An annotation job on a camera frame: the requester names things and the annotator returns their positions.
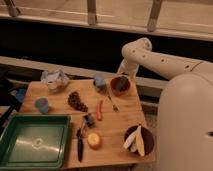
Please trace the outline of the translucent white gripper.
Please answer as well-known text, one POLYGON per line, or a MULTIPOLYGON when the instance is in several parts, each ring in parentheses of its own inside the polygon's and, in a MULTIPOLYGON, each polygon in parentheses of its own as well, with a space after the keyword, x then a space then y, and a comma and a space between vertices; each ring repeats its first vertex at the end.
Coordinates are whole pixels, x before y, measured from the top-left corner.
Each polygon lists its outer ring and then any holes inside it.
POLYGON ((139 65, 134 63, 134 62, 130 62, 127 61, 126 59, 123 59, 122 62, 120 63, 120 66, 117 70, 118 74, 127 74, 129 76, 129 78, 131 80, 134 80, 136 78, 137 72, 139 69, 139 65))

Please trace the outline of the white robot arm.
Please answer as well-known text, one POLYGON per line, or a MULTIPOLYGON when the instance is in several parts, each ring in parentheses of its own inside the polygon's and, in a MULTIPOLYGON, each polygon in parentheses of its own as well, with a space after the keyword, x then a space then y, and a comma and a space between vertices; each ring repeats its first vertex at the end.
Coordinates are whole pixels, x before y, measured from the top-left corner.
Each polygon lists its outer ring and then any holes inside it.
POLYGON ((158 105, 157 171, 213 171, 213 62, 156 53, 147 38, 125 44, 120 73, 143 66, 166 78, 158 105))

